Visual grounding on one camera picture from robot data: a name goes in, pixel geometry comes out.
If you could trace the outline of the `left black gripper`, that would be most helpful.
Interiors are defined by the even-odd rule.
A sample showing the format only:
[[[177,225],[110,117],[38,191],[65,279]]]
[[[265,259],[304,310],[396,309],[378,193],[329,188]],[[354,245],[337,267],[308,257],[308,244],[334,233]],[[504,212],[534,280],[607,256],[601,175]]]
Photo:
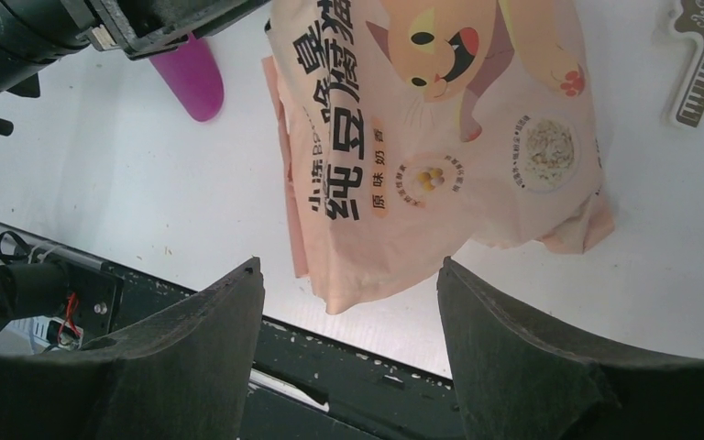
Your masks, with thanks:
[[[0,93],[37,97],[38,73],[94,44],[131,60],[211,37],[267,0],[0,1]]]

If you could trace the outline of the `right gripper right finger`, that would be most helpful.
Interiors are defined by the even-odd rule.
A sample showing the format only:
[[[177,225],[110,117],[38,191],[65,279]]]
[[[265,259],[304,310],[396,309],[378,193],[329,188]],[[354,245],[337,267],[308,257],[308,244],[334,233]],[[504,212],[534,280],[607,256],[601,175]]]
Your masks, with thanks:
[[[469,439],[704,439],[704,359],[594,335],[446,258],[437,298]]]

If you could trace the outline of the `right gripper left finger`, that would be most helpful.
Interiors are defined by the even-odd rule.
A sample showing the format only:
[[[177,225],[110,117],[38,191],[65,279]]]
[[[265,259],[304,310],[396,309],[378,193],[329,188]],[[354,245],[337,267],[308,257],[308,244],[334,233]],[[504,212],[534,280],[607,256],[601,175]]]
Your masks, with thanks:
[[[0,439],[234,439],[264,306],[259,258],[75,351],[0,355]]]

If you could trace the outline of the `magenta plastic scoop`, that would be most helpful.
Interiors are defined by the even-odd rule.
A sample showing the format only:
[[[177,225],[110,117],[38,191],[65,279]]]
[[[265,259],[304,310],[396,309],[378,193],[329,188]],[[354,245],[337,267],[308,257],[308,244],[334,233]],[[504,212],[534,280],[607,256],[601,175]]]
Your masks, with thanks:
[[[208,43],[193,34],[176,50],[149,58],[187,114],[197,122],[208,122],[221,111],[225,87]]]

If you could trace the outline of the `pink cat litter bag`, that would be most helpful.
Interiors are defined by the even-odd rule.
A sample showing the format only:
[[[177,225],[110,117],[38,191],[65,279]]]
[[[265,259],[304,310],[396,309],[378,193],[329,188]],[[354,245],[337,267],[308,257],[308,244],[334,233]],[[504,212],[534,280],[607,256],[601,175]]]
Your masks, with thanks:
[[[274,1],[265,33],[293,264],[329,314],[469,240],[613,231],[573,2]]]

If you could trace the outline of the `white bag sealing clip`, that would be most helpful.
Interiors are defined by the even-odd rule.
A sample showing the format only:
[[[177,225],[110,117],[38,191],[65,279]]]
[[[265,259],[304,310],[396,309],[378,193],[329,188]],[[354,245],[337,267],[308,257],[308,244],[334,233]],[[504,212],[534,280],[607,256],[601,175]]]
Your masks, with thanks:
[[[667,3],[665,31],[693,45],[687,67],[665,113],[676,127],[696,128],[704,116],[704,1]]]

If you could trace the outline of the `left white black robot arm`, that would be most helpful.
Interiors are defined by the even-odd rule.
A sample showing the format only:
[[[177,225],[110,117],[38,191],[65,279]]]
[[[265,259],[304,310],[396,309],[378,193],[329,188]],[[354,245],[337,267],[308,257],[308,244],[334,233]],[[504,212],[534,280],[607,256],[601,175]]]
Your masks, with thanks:
[[[225,87],[205,38],[261,1],[0,1],[0,94],[40,96],[39,72],[88,47],[147,59],[188,115],[216,117]],[[0,118],[0,136],[14,131]]]

